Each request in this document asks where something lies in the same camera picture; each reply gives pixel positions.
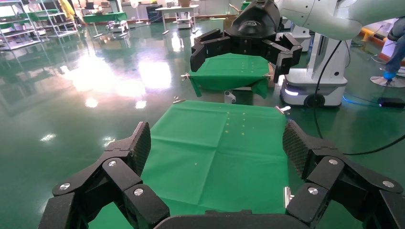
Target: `white table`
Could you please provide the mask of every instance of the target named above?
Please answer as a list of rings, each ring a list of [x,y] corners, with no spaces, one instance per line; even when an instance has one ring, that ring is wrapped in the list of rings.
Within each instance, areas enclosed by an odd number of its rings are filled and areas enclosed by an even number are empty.
[[[194,8],[197,8],[199,5],[190,5],[190,7],[181,7],[181,6],[174,6],[174,7],[162,7],[162,8],[158,8],[155,11],[162,11],[162,17],[163,17],[163,27],[164,27],[164,33],[163,35],[167,34],[169,31],[166,29],[166,22],[164,19],[164,15],[166,13],[181,13],[181,12],[192,12],[192,18],[194,20],[193,24],[194,24],[194,30],[196,30],[195,28],[195,15],[194,15]]]

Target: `metal clamp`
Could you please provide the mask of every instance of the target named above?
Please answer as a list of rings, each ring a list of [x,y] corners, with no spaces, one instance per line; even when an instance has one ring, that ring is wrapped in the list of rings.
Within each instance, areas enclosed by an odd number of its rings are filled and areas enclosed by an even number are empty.
[[[224,94],[225,94],[225,101],[230,101],[231,104],[236,103],[236,96],[232,94],[232,91],[225,91]]]
[[[181,77],[181,81],[185,81],[190,78],[190,74],[185,73],[184,75],[181,75],[180,77]]]
[[[179,103],[181,103],[181,102],[184,102],[184,101],[186,101],[186,99],[179,99],[179,97],[178,96],[175,96],[174,97],[174,102],[173,102],[173,104],[179,104]]]
[[[294,195],[291,195],[291,189],[289,187],[284,187],[283,195],[284,195],[284,208],[287,208],[288,204],[293,199]]]
[[[289,112],[286,112],[286,111],[288,111],[289,109],[291,109],[291,107],[290,107],[290,106],[286,106],[286,107],[284,107],[284,108],[280,108],[279,106],[276,106],[276,109],[277,109],[282,115],[289,115],[290,113],[289,113]]]

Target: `green cloth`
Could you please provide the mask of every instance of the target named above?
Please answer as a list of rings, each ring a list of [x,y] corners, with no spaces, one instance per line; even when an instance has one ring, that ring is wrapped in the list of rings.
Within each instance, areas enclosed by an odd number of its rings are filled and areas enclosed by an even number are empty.
[[[208,209],[284,213],[286,119],[275,108],[185,101],[151,130],[142,179],[171,215]]]
[[[103,21],[123,21],[127,19],[127,14],[125,12],[118,12],[118,13],[106,13],[103,15],[85,15],[83,16],[83,20],[86,23],[95,23],[95,22],[103,22]]]
[[[244,9],[250,4],[250,2],[251,2],[251,1],[244,1],[244,2],[242,2],[241,10],[244,10]]]
[[[251,86],[252,92],[267,97],[268,62],[259,56],[225,54],[205,60],[197,72],[189,72],[198,97],[199,86],[211,90],[232,90]]]

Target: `silver screw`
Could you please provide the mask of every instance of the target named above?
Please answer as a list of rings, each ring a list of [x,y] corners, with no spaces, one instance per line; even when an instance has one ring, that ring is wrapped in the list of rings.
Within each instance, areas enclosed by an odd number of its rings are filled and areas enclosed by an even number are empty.
[[[70,183],[64,183],[63,185],[61,185],[60,187],[59,187],[59,189],[60,190],[66,190],[67,188],[69,188],[70,187]]]
[[[395,185],[393,184],[393,183],[391,183],[391,182],[389,182],[389,181],[383,181],[383,184],[385,185],[385,186],[387,186],[387,187],[394,187]]]
[[[338,164],[338,162],[336,160],[333,160],[333,159],[329,160],[329,163],[331,163],[332,165],[337,165]]]
[[[317,195],[318,194],[318,190],[314,187],[310,187],[308,188],[308,192],[313,194],[313,195]]]
[[[137,188],[137,189],[135,189],[135,191],[134,191],[134,195],[135,196],[140,196],[140,195],[142,195],[143,194],[143,189],[141,189],[141,188]]]
[[[114,165],[116,165],[116,161],[110,161],[109,163],[108,163],[108,166],[114,166]]]

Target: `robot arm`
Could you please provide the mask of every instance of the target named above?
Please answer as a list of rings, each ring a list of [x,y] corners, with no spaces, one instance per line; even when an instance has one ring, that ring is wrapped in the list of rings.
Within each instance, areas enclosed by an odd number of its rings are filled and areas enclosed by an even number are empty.
[[[229,29],[212,30],[194,39],[191,70],[196,72],[206,58],[226,53],[261,56],[276,66],[276,83],[279,75],[288,74],[290,67],[298,64],[302,51],[290,34],[276,40],[280,19],[273,0],[253,0]]]
[[[277,0],[280,14],[297,26],[349,40],[371,23],[405,15],[403,0]]]

